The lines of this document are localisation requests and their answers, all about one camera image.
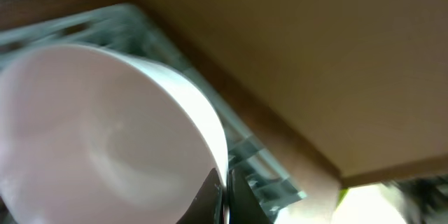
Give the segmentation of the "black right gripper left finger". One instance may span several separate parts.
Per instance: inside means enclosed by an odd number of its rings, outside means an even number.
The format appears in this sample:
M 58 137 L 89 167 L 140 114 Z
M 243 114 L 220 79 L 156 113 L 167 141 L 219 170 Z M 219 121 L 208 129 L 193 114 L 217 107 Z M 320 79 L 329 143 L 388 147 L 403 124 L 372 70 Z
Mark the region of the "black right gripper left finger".
M 176 224 L 222 224 L 223 187 L 215 168 L 211 169 L 188 210 Z

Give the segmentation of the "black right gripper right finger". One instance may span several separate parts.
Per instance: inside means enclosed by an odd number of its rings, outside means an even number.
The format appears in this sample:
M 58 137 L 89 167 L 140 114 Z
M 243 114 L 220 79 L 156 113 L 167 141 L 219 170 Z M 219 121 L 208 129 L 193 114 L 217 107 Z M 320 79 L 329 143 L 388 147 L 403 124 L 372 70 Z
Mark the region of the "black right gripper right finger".
M 230 224 L 272 224 L 242 172 L 232 169 L 228 178 Z

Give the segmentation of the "pink bowl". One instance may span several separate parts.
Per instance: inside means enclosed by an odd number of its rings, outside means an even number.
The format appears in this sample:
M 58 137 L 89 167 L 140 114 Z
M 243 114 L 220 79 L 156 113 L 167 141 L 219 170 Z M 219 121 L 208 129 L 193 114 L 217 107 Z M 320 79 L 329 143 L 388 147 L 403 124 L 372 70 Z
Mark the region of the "pink bowl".
M 1 198 L 18 223 L 176 223 L 211 169 L 220 119 L 181 72 L 86 45 L 1 71 Z

